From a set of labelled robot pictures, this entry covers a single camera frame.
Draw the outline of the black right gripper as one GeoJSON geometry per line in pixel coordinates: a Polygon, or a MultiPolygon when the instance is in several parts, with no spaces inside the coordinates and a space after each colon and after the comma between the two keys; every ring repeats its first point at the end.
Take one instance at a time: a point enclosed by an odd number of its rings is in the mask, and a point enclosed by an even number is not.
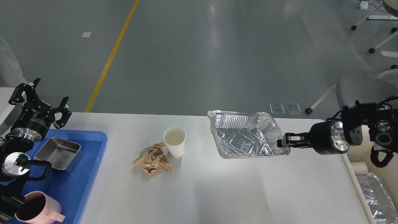
{"type": "Polygon", "coordinates": [[[344,136],[343,123],[340,121],[316,123],[311,127],[309,133],[284,133],[281,140],[293,142],[283,143],[282,141],[277,141],[279,148],[312,147],[321,155],[344,154],[349,149],[349,144],[344,136]]]}

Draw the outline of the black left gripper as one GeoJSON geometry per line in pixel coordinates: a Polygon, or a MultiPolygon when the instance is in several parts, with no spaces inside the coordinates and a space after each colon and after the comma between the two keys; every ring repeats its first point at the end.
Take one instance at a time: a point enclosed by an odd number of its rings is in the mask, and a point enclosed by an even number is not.
{"type": "Polygon", "coordinates": [[[15,137],[26,138],[33,142],[42,141],[51,124],[56,129],[63,128],[72,115],[72,112],[67,108],[68,96],[62,99],[57,108],[51,107],[44,113],[36,112],[42,110],[42,103],[35,90],[40,81],[40,78],[36,78],[33,85],[25,83],[17,85],[8,101],[10,105],[21,106],[23,110],[14,125],[11,126],[11,133],[15,137]],[[55,114],[58,113],[61,113],[62,116],[56,120],[55,114]]]}

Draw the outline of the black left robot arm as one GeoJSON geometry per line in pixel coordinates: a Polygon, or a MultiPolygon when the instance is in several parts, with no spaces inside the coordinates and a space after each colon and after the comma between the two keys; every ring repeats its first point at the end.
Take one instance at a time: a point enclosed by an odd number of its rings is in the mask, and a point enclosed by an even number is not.
{"type": "Polygon", "coordinates": [[[27,152],[45,138],[51,125],[63,128],[72,114],[67,96],[55,108],[40,100],[36,93],[40,80],[36,78],[32,85],[19,84],[8,101],[22,105],[22,111],[1,146],[1,183],[7,182],[1,185],[1,223],[10,220],[25,203],[21,195],[25,183],[45,180],[50,174],[50,162],[30,159],[27,152]]]}

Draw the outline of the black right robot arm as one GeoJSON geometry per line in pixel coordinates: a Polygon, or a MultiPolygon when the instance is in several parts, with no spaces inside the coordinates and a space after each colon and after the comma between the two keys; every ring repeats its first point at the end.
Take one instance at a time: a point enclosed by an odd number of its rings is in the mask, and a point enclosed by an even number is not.
{"type": "Polygon", "coordinates": [[[314,124],[308,132],[285,133],[277,146],[313,148],[318,154],[345,154],[350,146],[363,142],[362,126],[368,127],[369,139],[374,143],[370,160],[378,168],[387,166],[397,153],[397,108],[392,104],[397,96],[379,102],[345,105],[333,117],[314,124]]]}

